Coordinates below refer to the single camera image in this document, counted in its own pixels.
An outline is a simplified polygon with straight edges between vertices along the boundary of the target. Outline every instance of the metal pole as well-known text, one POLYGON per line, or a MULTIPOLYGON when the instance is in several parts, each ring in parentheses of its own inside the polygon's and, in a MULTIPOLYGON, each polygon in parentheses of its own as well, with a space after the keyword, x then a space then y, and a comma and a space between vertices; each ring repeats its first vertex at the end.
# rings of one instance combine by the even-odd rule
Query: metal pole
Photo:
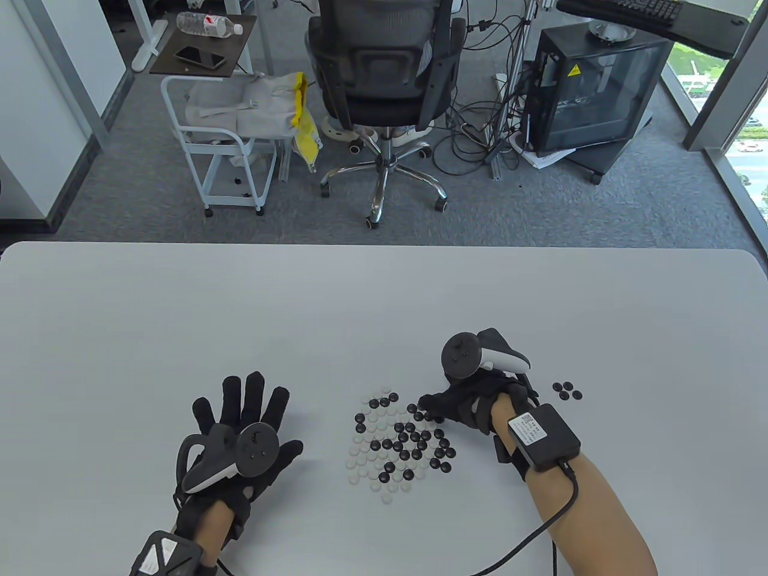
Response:
POLYGON ((61 37, 51 22, 41 0, 11 0, 13 7, 22 19, 35 47, 40 52, 43 62, 48 67, 56 85, 67 102, 75 120, 86 138, 94 135, 104 150, 109 142, 109 133, 96 110, 88 91, 85 89, 78 71, 74 69, 61 37))

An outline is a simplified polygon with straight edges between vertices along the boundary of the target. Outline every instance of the white table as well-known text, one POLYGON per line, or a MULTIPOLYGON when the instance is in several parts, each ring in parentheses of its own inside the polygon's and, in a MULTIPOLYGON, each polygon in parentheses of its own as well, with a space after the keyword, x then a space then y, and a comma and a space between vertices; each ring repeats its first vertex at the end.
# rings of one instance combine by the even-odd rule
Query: white table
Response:
MULTIPOLYGON (((485 568, 539 524, 490 439, 446 423, 453 471, 391 505, 345 460, 361 395, 440 390, 444 342, 495 326, 660 574, 765 574, 766 288, 735 251, 16 244, 0 262, 0 573, 126 574, 174 522, 191 403, 218 410, 221 379, 253 369, 290 389, 281 437, 306 448, 226 550, 238 576, 485 568), (583 400, 556 397, 565 379, 583 400)), ((499 574, 550 570, 539 538, 499 574)))

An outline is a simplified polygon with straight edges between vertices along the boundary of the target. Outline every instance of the finger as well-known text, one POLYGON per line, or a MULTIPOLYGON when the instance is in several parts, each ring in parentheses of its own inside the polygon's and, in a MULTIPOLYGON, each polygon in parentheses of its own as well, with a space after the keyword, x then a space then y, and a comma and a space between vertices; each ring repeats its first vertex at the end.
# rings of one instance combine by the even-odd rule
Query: finger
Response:
POLYGON ((197 425, 200 427, 200 432, 207 434, 210 429, 214 427, 216 420, 214 419, 214 411, 210 409, 210 402, 208 398, 198 398, 192 405, 192 414, 194 419, 197 420, 197 425))
POLYGON ((290 440, 280 446, 275 463, 264 473, 265 486, 271 486, 277 476, 285 470, 298 455, 304 452, 304 444, 301 440, 290 440))
POLYGON ((264 416, 261 417, 261 421, 272 426, 275 432, 280 430, 280 423, 288 406, 288 398, 290 398, 290 392, 282 386, 277 386, 272 392, 270 403, 266 405, 264 416))
POLYGON ((221 404, 221 422, 227 426, 237 427, 240 422, 240 389, 242 384, 237 376, 227 376, 221 383, 224 400, 221 404))
POLYGON ((264 397, 264 377, 261 372, 253 372, 245 378, 245 401, 240 424, 245 428, 261 417, 261 402, 264 397))

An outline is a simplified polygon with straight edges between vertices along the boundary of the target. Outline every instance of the plastic water bottle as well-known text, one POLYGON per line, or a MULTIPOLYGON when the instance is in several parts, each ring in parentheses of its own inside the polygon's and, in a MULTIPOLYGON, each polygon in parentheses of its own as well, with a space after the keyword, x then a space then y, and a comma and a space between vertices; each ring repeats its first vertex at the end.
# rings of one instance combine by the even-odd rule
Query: plastic water bottle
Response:
POLYGON ((195 36, 214 36, 229 38, 232 34, 243 34, 241 24, 233 24, 226 16, 201 14, 199 12, 179 12, 176 26, 182 32, 195 36))

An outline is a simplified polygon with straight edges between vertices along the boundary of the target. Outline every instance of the keyboard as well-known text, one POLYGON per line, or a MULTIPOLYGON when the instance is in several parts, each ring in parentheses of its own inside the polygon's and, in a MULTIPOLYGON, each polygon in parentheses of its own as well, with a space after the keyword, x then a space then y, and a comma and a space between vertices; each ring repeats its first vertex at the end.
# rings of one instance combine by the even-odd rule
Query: keyboard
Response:
POLYGON ((580 3, 664 27, 672 25, 683 7, 677 0, 581 0, 580 3))

